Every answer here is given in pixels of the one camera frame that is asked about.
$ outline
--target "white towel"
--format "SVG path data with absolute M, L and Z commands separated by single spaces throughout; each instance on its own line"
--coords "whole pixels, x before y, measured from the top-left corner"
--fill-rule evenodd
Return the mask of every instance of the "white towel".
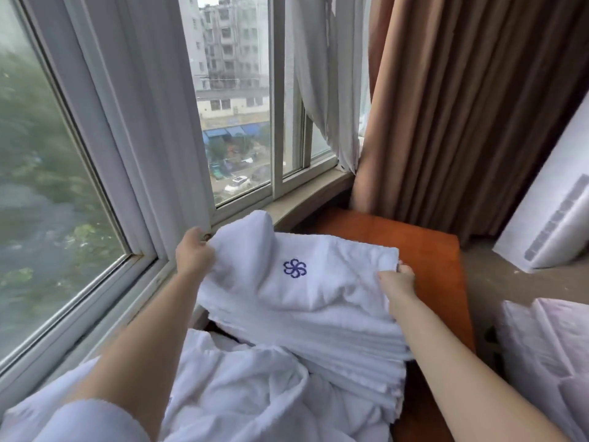
M 31 442 L 94 362 L 7 411 L 0 440 Z M 309 375 L 287 351 L 250 348 L 190 330 L 158 440 L 385 442 L 388 438 L 380 407 Z
M 395 270 L 396 248 L 334 236 L 275 233 L 254 211 L 211 239 L 217 263 L 198 301 L 228 333 L 289 349 L 311 372 L 399 416 L 405 364 L 401 328 L 377 272 Z

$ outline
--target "window sill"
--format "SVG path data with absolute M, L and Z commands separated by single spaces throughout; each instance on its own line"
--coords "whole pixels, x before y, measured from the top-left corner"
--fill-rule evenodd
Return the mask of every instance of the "window sill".
M 354 176 L 351 173 L 330 169 L 261 209 L 267 211 L 272 217 L 277 231 L 289 231 L 328 200 L 350 188 L 353 180 Z M 256 209 L 255 205 L 218 224 L 213 230 L 244 217 L 254 209 Z M 156 261 L 131 291 L 69 353 L 43 385 L 75 368 L 78 364 L 99 355 L 108 341 L 136 316 L 145 304 L 167 284 L 174 273 L 174 262 Z M 207 322 L 207 311 L 197 304 L 191 327 L 202 329 Z

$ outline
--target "person's right hand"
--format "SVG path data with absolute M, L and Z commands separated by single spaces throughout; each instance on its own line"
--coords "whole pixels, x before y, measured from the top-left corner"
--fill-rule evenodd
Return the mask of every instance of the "person's right hand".
M 204 277 L 215 263 L 215 250 L 200 240 L 201 230 L 194 227 L 186 231 L 176 248 L 178 274 L 199 274 Z
M 399 271 L 378 272 L 380 287 L 389 298 L 389 312 L 395 315 L 403 301 L 416 298 L 415 273 L 409 265 L 401 265 Z

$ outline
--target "orange wooden surface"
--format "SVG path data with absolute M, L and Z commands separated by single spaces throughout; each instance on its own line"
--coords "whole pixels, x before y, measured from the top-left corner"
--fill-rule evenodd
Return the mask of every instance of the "orange wooden surface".
M 418 297 L 468 348 L 475 350 L 456 236 L 341 209 L 322 213 L 310 231 L 397 247 L 403 262 L 415 271 Z M 395 442 L 453 440 L 415 363 L 408 366 L 403 413 L 394 424 L 393 439 Z

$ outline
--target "embroidered logo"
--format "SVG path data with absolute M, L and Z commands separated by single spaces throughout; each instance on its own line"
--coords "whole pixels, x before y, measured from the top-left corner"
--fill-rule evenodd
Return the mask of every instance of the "embroidered logo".
M 287 260 L 282 264 L 284 273 L 290 274 L 293 279 L 307 274 L 307 264 L 300 262 L 298 259 Z

